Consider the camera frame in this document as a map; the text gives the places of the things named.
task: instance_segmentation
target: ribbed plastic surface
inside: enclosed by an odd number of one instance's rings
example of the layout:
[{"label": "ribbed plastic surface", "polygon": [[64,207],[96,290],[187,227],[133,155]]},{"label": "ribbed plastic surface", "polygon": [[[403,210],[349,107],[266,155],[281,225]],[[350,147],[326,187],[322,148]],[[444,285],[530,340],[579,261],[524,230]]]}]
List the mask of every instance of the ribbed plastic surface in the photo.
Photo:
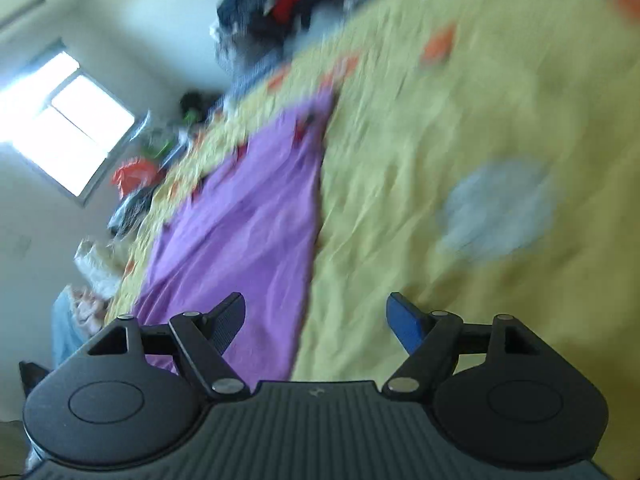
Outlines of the ribbed plastic surface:
[{"label": "ribbed plastic surface", "polygon": [[244,308],[227,307],[216,319],[216,329],[209,341],[222,355],[236,337],[244,323]]},{"label": "ribbed plastic surface", "polygon": [[464,455],[423,408],[392,402],[373,383],[265,383],[215,407],[184,446],[129,470],[85,472],[46,463],[33,480],[602,480],[591,463],[515,472]]}]

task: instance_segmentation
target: metal screw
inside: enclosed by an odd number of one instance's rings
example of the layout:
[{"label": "metal screw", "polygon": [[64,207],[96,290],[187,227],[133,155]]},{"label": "metal screw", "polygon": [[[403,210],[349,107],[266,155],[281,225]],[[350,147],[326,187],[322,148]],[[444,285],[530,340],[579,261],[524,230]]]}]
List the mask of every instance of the metal screw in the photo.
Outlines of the metal screw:
[{"label": "metal screw", "polygon": [[233,395],[244,389],[244,383],[241,380],[233,378],[218,379],[211,385],[214,392],[222,395]]},{"label": "metal screw", "polygon": [[396,377],[391,379],[386,386],[395,394],[410,394],[420,388],[420,383],[411,377]]}]

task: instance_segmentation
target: window frame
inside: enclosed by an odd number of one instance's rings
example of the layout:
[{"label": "window frame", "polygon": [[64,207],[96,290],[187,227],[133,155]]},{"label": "window frame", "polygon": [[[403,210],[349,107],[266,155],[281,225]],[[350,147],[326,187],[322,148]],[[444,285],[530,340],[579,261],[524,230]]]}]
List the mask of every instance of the window frame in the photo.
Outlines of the window frame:
[{"label": "window frame", "polygon": [[113,99],[117,104],[119,104],[122,108],[124,108],[127,112],[129,112],[130,114],[133,115],[134,117],[134,121],[133,124],[129,127],[129,129],[123,134],[123,136],[120,138],[120,140],[116,143],[116,145],[111,149],[111,151],[107,154],[107,157],[104,159],[104,161],[102,162],[102,164],[95,170],[94,174],[92,175],[92,177],[89,179],[89,181],[86,183],[86,185],[84,186],[84,188],[82,189],[82,192],[80,193],[80,195],[76,196],[74,195],[72,192],[70,192],[66,187],[64,187],[62,184],[60,184],[55,178],[53,178],[49,173],[47,173],[45,170],[43,170],[40,166],[38,166],[35,162],[33,162],[31,159],[29,159],[28,157],[26,157],[25,155],[23,155],[20,150],[18,150],[15,146],[12,146],[12,149],[14,150],[15,153],[17,153],[17,155],[20,156],[20,158],[29,166],[31,167],[36,173],[42,175],[44,177],[44,179],[46,179],[47,181],[49,181],[50,183],[53,184],[53,186],[59,190],[63,195],[65,195],[66,197],[69,197],[73,202],[75,202],[77,205],[79,205],[80,207],[84,208],[88,202],[88,200],[91,198],[92,194],[94,193],[94,191],[100,186],[100,184],[102,183],[102,180],[104,179],[104,177],[106,176],[107,172],[111,169],[111,167],[117,162],[117,160],[119,160],[119,158],[122,156],[127,143],[131,140],[131,138],[133,137],[134,133],[140,129],[140,127],[143,125],[144,123],[144,119],[140,118],[139,115],[137,115],[135,112],[133,112],[132,110],[129,110],[129,108],[127,108],[122,101],[120,101],[115,95],[113,95],[113,93],[111,93],[107,88],[105,88],[103,85],[101,85],[98,81],[96,81],[96,79],[94,77],[91,76],[91,74],[89,74],[83,67],[82,64],[80,63],[79,60],[77,60],[72,53],[69,51],[69,49],[66,47],[66,45],[62,42],[62,40],[58,40],[55,43],[53,43],[52,45],[48,46],[42,53],[40,53],[38,56],[36,56],[31,62],[29,62],[26,67],[23,70],[20,70],[20,72],[18,72],[13,78],[12,81],[15,81],[16,79],[20,78],[20,77],[25,77],[28,76],[34,72],[37,72],[39,69],[41,69],[45,64],[47,64],[51,59],[53,59],[54,57],[56,57],[58,54],[60,54],[61,52],[66,52],[67,54],[69,54],[71,57],[73,57],[78,64],[80,65],[71,75],[69,75],[62,83],[60,83],[58,86],[56,86],[56,88],[50,92],[47,97],[44,99],[44,101],[42,102],[42,106],[40,107],[38,113],[41,113],[42,111],[44,111],[47,107],[51,106],[55,111],[57,111],[59,114],[61,114],[67,121],[69,121],[71,124],[73,124],[74,126],[76,126],[74,124],[73,121],[71,121],[65,114],[63,114],[60,110],[58,110],[52,103],[51,101],[53,99],[55,99],[55,97],[63,91],[63,89],[66,88],[66,86],[69,85],[69,83],[71,83],[73,80],[75,80],[77,77],[79,76],[84,76],[85,78],[87,78],[89,81],[91,81],[93,84],[95,84],[100,90],[102,90],[103,92],[105,92],[105,94],[107,94],[111,99]]}]

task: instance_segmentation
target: round pad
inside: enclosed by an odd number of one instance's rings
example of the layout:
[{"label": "round pad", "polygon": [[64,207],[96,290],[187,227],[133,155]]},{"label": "round pad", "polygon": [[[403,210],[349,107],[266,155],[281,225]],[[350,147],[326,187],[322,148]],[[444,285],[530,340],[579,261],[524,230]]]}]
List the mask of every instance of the round pad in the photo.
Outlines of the round pad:
[{"label": "round pad", "polygon": [[577,371],[533,356],[453,375],[436,390],[433,412],[460,449],[524,470],[590,458],[607,420],[604,399]]},{"label": "round pad", "polygon": [[550,386],[535,381],[498,384],[488,395],[489,406],[514,422],[542,422],[562,409],[562,397]]},{"label": "round pad", "polygon": [[113,424],[140,411],[145,396],[133,384],[100,381],[83,386],[71,396],[69,409],[80,420],[94,424]]},{"label": "round pad", "polygon": [[24,426],[46,455],[83,466],[144,462],[193,426],[198,401],[183,378],[123,357],[76,354],[27,397]]}]

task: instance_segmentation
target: crumpled bedsheet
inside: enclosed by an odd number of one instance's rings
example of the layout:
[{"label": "crumpled bedsheet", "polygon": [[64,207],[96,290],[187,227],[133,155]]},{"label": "crumpled bedsheet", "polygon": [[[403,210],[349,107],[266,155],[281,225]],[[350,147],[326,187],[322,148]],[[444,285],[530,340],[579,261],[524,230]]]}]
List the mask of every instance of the crumpled bedsheet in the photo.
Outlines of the crumpled bedsheet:
[{"label": "crumpled bedsheet", "polygon": [[[333,107],[330,90],[287,107],[206,176],[156,238],[132,310],[140,323],[162,324],[240,292],[244,325],[223,356],[252,389],[289,379],[296,358]],[[175,370],[171,355],[146,360]]]},{"label": "crumpled bedsheet", "polygon": [[[450,56],[423,62],[452,23]],[[510,312],[603,392],[596,461],[638,478],[640,23],[615,0],[376,0],[255,89],[168,175],[111,317],[130,309],[153,238],[199,175],[329,84],[341,93],[292,378],[388,378],[406,357],[385,323],[395,290],[467,322]],[[470,260],[443,244],[442,208],[462,179],[504,158],[544,169],[551,224],[525,248]]]}]

